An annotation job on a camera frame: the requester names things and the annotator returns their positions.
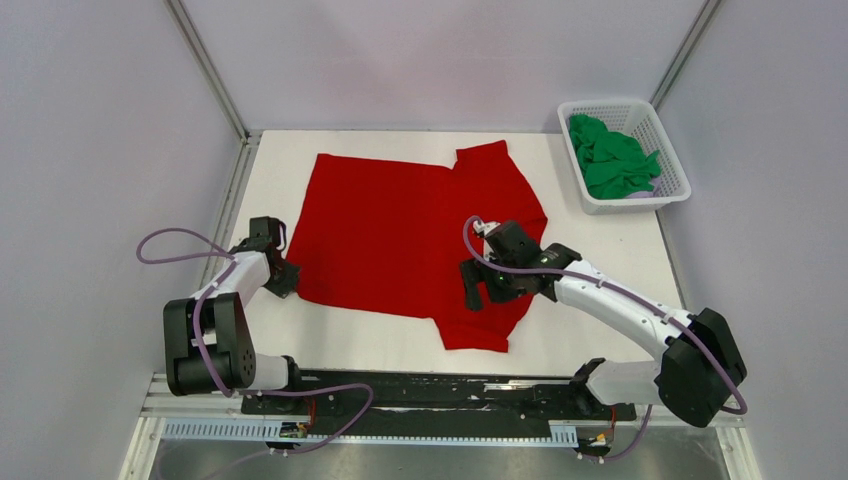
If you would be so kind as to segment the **red t-shirt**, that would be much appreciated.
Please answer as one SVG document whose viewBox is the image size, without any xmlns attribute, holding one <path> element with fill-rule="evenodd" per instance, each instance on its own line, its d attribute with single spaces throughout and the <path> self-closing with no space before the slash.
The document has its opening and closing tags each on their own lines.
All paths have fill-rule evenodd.
<svg viewBox="0 0 848 480">
<path fill-rule="evenodd" d="M 533 239 L 548 223 L 505 141 L 460 149 L 450 167 L 322 153 L 288 260 L 297 294 L 332 307 L 429 318 L 448 350 L 506 352 L 530 306 L 523 297 L 465 305 L 459 266 L 482 243 L 465 221 L 514 220 Z"/>
</svg>

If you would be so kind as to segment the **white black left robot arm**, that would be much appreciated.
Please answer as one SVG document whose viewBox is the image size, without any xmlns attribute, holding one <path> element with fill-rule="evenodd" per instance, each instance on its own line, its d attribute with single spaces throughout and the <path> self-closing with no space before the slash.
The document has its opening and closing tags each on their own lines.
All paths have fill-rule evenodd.
<svg viewBox="0 0 848 480">
<path fill-rule="evenodd" d="M 163 309 L 166 379 L 172 394 L 268 390 L 268 400 L 283 413 L 298 411 L 306 386 L 290 356 L 256 352 L 245 307 L 264 289 L 280 299 L 296 290 L 300 268 L 283 257 L 286 225 L 275 217 L 256 217 L 249 235 L 232 249 L 214 247 L 226 265 L 192 296 L 169 301 Z"/>
</svg>

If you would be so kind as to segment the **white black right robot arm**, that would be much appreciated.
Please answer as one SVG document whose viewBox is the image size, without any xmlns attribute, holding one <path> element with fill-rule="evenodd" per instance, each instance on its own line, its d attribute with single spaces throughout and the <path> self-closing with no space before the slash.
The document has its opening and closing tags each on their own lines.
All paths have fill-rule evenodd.
<svg viewBox="0 0 848 480">
<path fill-rule="evenodd" d="M 584 417 L 616 404 L 663 405 L 694 427 L 749 406 L 739 387 L 747 367 L 725 317 L 654 301 L 612 279 L 560 243 L 541 248 L 515 221 L 472 215 L 462 228 L 470 257 L 460 264 L 467 309 L 542 295 L 580 310 L 634 342 L 644 361 L 605 358 L 585 363 L 573 379 L 571 403 Z"/>
</svg>

